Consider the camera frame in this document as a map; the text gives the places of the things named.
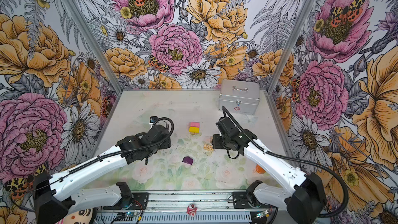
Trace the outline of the yellow wood block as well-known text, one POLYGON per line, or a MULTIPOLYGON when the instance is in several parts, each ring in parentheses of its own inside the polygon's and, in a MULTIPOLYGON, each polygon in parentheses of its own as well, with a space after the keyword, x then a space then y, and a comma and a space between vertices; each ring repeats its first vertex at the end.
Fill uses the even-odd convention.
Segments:
POLYGON ((198 128, 198 127, 189 127, 189 132, 191 134, 198 134, 200 132, 200 128, 198 128))

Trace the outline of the pink wood block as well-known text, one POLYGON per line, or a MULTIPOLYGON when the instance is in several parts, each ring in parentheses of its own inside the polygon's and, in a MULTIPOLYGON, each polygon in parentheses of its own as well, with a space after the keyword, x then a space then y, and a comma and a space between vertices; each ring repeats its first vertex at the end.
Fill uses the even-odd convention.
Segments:
POLYGON ((195 128, 200 128, 200 123, 199 122, 190 122, 190 127, 195 127, 195 128))

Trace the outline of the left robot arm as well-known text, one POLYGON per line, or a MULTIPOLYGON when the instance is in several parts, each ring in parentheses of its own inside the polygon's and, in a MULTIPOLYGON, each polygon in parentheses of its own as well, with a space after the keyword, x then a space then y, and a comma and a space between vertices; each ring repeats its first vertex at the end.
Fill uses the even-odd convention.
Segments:
POLYGON ((170 148, 174 128, 170 118, 158 118, 148 132, 127 136, 72 169, 37 175, 32 190, 37 223, 55 224, 69 214, 90 208, 106 206, 121 210, 131 207, 134 196, 126 182, 97 189, 85 186, 113 170, 138 160, 147 161, 158 150, 170 148))

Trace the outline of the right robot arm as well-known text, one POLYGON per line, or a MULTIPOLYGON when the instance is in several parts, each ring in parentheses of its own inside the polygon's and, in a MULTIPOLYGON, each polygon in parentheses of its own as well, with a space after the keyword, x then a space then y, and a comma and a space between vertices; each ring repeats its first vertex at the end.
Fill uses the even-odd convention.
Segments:
POLYGON ((298 224, 312 224, 326 205, 326 196, 319 176, 310 175, 269 154, 269 149, 247 129, 240 130, 229 117, 216 123, 219 134, 213 135, 214 149, 237 151, 264 169, 281 186, 268 190, 263 183, 255 184, 253 196, 262 204, 287 210, 298 224))

